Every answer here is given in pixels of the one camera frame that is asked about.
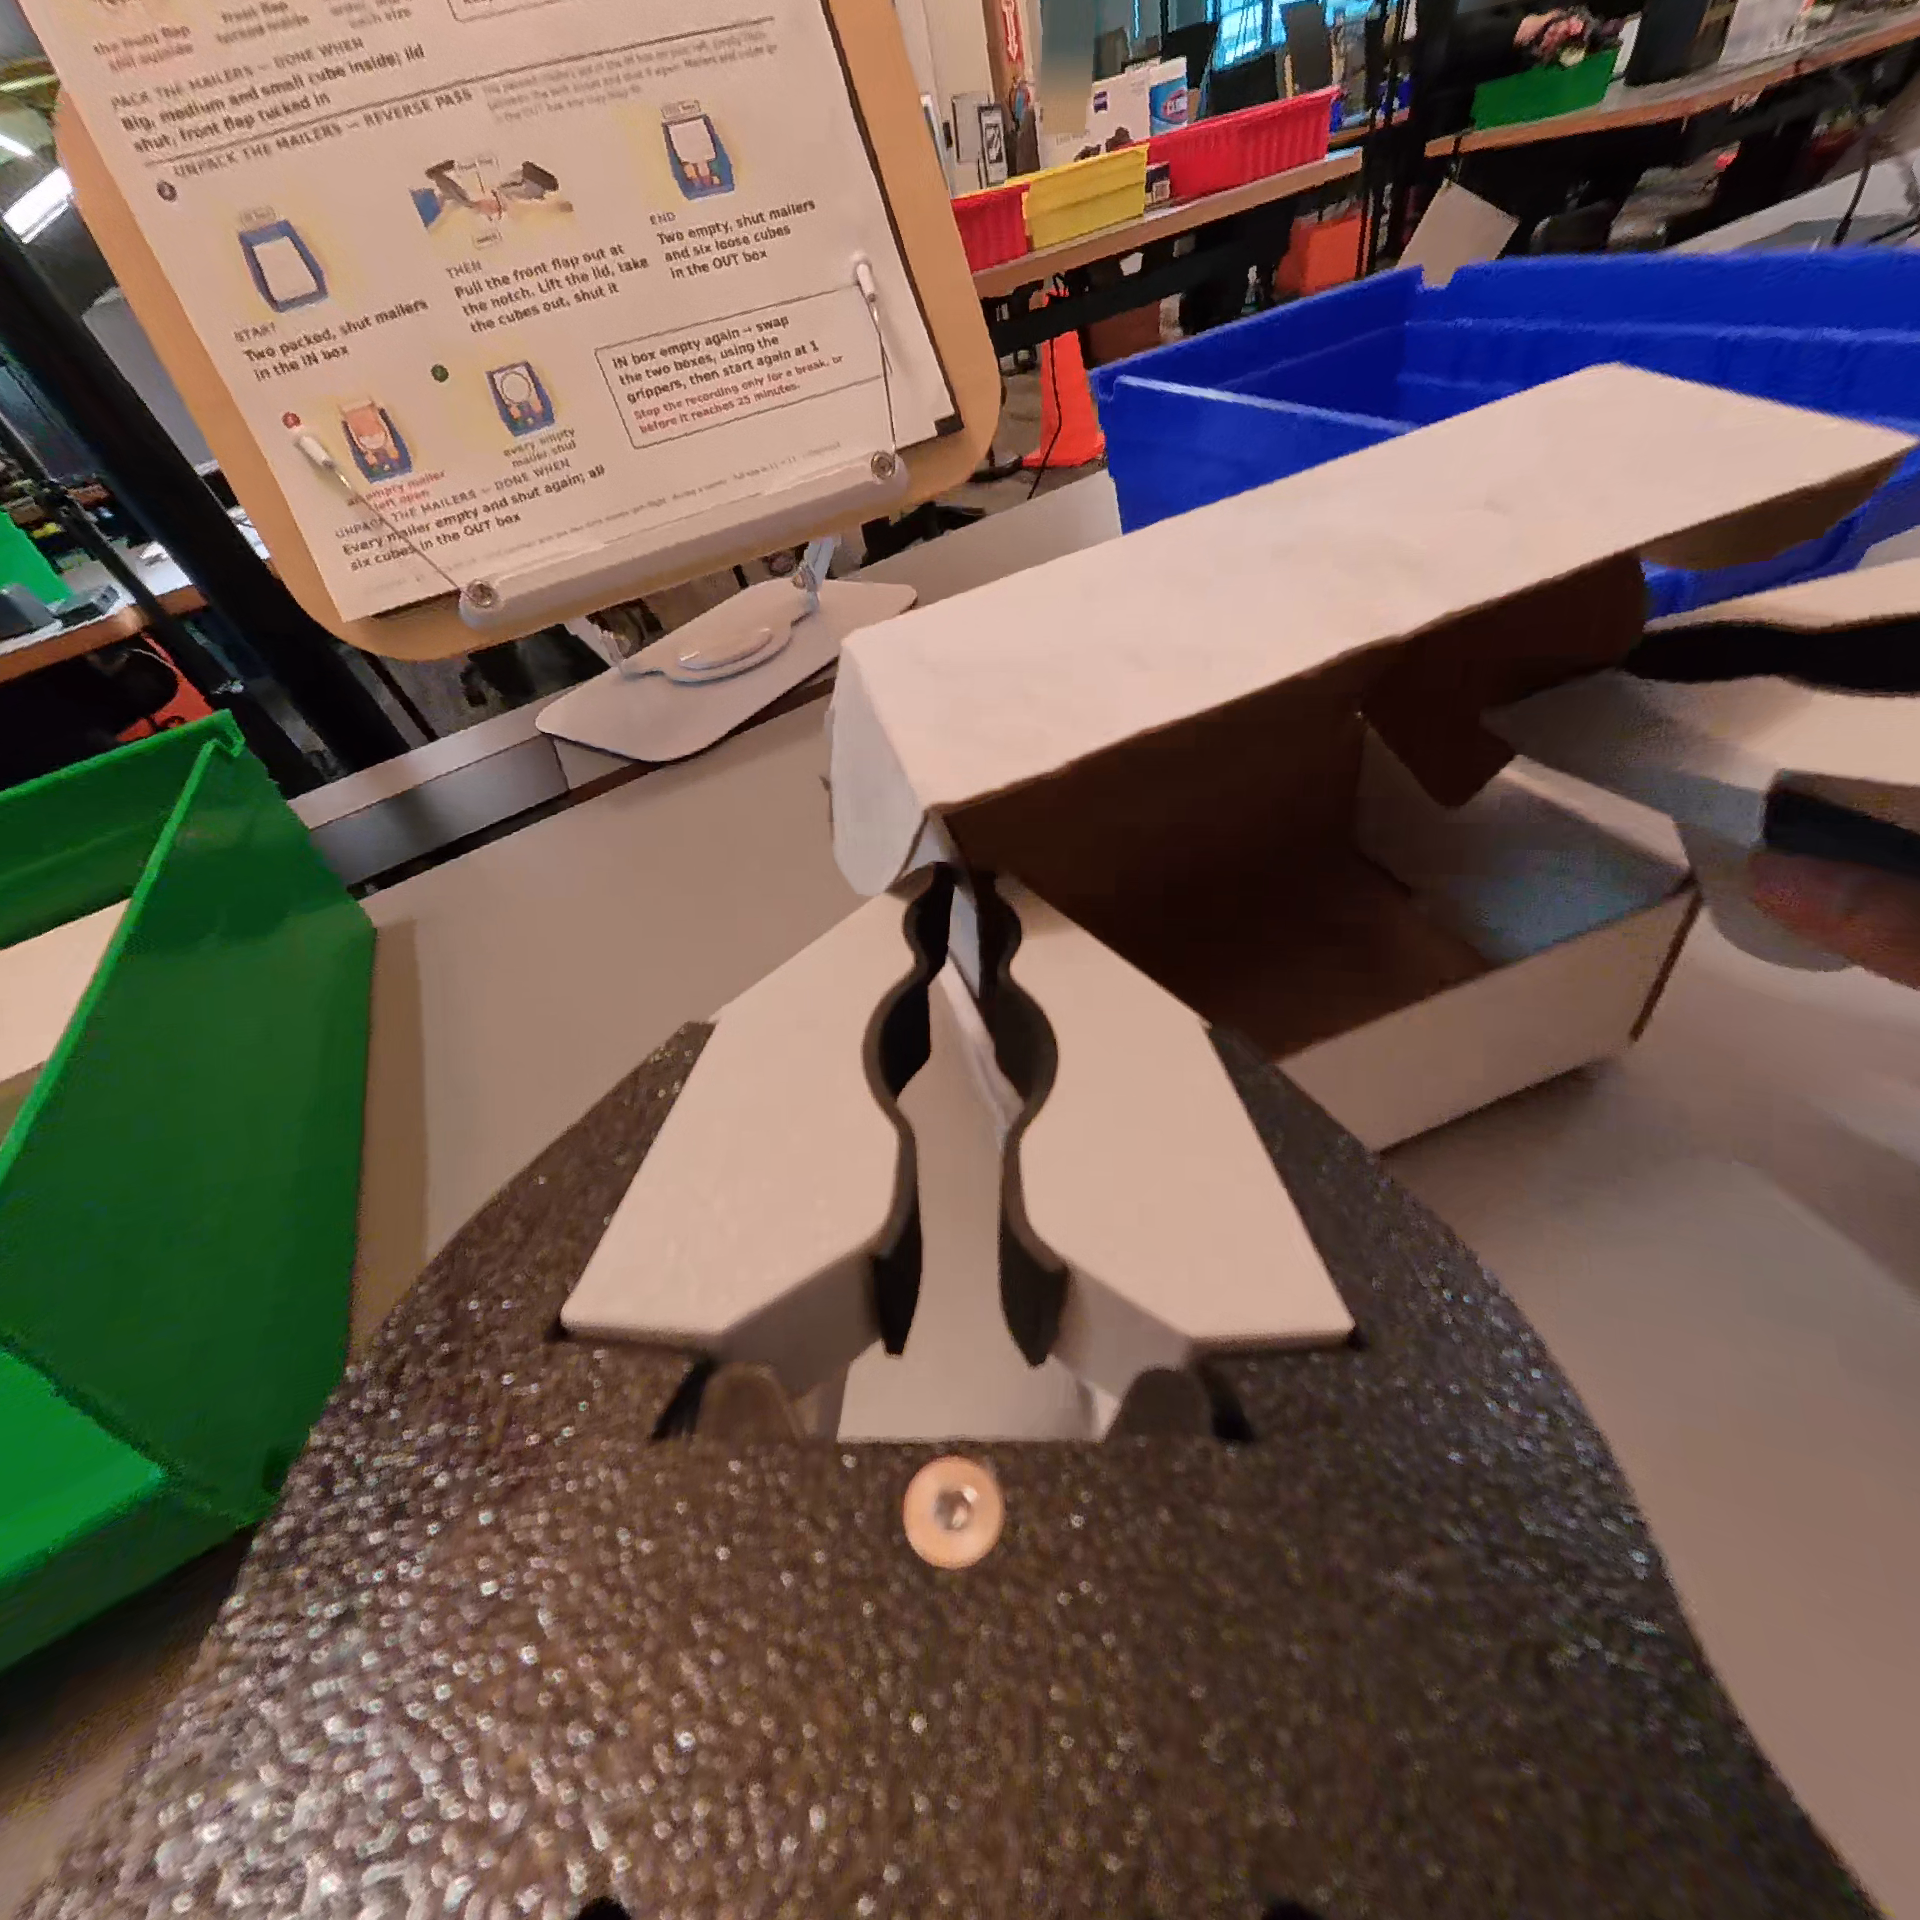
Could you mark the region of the white tilted card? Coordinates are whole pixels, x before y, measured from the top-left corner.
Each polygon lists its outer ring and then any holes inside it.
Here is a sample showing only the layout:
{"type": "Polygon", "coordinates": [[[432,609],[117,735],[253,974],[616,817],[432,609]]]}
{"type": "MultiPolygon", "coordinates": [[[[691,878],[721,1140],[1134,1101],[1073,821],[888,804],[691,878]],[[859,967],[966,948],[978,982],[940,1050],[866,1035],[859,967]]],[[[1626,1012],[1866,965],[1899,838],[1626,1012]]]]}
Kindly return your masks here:
{"type": "Polygon", "coordinates": [[[1500,204],[1479,200],[1460,183],[1443,183],[1421,214],[1398,265],[1417,268],[1422,287],[1440,289],[1460,268],[1500,259],[1517,230],[1520,217],[1500,204]]]}

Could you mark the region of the yellow storage bin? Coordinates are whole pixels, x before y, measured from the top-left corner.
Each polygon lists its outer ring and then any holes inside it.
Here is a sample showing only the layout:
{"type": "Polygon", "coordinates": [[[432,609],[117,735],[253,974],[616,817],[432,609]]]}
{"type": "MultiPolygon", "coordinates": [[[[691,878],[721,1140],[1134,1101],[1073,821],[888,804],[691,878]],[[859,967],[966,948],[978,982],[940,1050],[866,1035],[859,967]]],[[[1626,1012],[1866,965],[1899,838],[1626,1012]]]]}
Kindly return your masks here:
{"type": "Polygon", "coordinates": [[[1152,148],[1137,142],[1024,178],[1028,253],[1051,253],[1142,221],[1148,213],[1148,161],[1152,148]]]}

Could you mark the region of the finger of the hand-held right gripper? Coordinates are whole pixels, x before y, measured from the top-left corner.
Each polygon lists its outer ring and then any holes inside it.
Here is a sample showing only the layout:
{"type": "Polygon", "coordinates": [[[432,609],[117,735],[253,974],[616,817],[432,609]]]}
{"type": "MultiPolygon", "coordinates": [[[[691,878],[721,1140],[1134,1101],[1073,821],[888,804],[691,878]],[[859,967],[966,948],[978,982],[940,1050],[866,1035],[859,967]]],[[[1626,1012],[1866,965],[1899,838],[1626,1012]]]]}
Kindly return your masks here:
{"type": "Polygon", "coordinates": [[[1918,697],[1611,668],[1486,711],[1484,725],[1520,756],[1737,843],[1764,843],[1779,792],[1918,833],[1918,697]]]}
{"type": "Polygon", "coordinates": [[[1783,679],[1814,694],[1918,697],[1918,563],[1659,620],[1631,648],[1628,674],[1676,686],[1783,679]]]}

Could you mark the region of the red storage bin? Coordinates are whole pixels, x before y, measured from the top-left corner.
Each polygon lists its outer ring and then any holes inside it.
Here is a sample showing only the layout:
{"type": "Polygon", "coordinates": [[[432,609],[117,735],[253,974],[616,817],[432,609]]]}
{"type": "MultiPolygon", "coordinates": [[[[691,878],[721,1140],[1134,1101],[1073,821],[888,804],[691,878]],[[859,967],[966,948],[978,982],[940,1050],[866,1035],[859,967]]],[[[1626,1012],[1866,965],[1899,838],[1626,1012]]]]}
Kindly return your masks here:
{"type": "Polygon", "coordinates": [[[1024,259],[1032,244],[1025,224],[1025,183],[1003,183],[953,200],[969,271],[983,276],[1024,259]]]}
{"type": "Polygon", "coordinates": [[[1156,130],[1148,142],[1148,178],[1164,178],[1170,204],[1186,204],[1317,166],[1337,103],[1337,86],[1321,86],[1156,130]]]}

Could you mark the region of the green plastic bin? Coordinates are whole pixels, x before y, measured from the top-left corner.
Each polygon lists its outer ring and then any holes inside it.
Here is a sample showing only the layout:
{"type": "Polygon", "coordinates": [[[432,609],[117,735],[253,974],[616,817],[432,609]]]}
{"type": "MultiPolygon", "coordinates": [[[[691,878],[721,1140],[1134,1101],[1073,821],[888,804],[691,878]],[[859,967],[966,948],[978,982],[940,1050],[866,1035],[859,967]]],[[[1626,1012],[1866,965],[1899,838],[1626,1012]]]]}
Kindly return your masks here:
{"type": "Polygon", "coordinates": [[[375,926],[229,716],[3,792],[107,917],[3,1130],[3,1669],[264,1522],[348,1365],[375,926]]]}

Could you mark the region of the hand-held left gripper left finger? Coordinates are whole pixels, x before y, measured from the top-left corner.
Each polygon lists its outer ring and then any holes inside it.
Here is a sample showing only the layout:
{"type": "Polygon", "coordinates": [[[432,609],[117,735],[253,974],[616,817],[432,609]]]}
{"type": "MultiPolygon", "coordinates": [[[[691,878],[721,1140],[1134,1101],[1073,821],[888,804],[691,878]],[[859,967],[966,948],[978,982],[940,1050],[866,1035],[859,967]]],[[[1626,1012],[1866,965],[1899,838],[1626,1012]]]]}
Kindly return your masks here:
{"type": "Polygon", "coordinates": [[[790,1398],[906,1352],[925,1226],[901,1094],[931,1057],[953,897],[931,866],[721,1009],[565,1335],[772,1370],[790,1398]]]}

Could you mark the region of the orange traffic cone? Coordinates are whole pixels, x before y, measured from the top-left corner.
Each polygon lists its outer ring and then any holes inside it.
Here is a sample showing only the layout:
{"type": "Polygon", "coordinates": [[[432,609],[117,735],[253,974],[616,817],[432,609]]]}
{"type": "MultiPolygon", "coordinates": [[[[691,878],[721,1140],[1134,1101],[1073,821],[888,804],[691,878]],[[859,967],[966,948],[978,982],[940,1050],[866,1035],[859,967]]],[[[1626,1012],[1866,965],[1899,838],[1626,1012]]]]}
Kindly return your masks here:
{"type": "Polygon", "coordinates": [[[1024,470],[1079,470],[1108,462],[1108,442],[1092,408],[1085,355],[1075,328],[1041,348],[1041,447],[1024,457],[1024,470]]]}

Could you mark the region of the green storage bin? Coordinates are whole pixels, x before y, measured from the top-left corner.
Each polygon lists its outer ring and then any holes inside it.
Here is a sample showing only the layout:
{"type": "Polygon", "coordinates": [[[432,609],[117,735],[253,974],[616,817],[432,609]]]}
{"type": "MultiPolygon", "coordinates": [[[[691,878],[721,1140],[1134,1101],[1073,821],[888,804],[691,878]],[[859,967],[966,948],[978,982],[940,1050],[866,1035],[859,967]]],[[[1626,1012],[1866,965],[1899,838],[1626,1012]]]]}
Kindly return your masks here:
{"type": "Polygon", "coordinates": [[[1526,127],[1548,117],[1599,109],[1616,85],[1619,46],[1585,49],[1576,59],[1529,65],[1486,82],[1469,103],[1472,130],[1526,127]]]}

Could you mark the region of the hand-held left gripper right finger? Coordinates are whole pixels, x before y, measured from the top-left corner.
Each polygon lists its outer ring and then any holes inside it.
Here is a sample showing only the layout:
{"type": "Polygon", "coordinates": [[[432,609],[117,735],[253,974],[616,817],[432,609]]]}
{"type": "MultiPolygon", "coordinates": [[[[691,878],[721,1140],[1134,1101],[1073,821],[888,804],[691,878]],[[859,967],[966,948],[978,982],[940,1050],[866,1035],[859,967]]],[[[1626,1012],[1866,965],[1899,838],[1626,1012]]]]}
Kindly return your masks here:
{"type": "Polygon", "coordinates": [[[1155,1373],[1357,1335],[1203,1014],[1013,878],[978,878],[978,1112],[991,1440],[1092,1441],[1155,1373]]]}

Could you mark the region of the white cardboard mailer box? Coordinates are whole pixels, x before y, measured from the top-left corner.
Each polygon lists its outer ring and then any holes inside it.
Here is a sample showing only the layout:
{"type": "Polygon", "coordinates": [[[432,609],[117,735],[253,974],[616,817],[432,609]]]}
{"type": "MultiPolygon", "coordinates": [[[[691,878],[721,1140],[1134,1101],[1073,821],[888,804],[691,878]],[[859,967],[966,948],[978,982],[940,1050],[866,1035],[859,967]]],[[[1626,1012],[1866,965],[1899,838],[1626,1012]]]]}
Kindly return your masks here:
{"type": "Polygon", "coordinates": [[[1915,451],[1607,362],[906,611],[841,657],[833,861],[1024,880],[1370,1148],[1422,1135],[1628,1046],[1756,847],[1486,711],[1786,590],[1915,451]]]}

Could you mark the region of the blue plastic bin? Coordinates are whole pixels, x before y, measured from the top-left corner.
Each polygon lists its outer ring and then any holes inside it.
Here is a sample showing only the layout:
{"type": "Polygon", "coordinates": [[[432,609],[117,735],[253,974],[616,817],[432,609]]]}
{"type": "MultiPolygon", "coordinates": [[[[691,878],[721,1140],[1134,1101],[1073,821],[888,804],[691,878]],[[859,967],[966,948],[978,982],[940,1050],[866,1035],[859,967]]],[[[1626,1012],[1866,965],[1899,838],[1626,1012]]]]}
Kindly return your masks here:
{"type": "Polygon", "coordinates": [[[1397,268],[1089,383],[1137,532],[1607,362],[1918,436],[1918,250],[1397,268]]]}

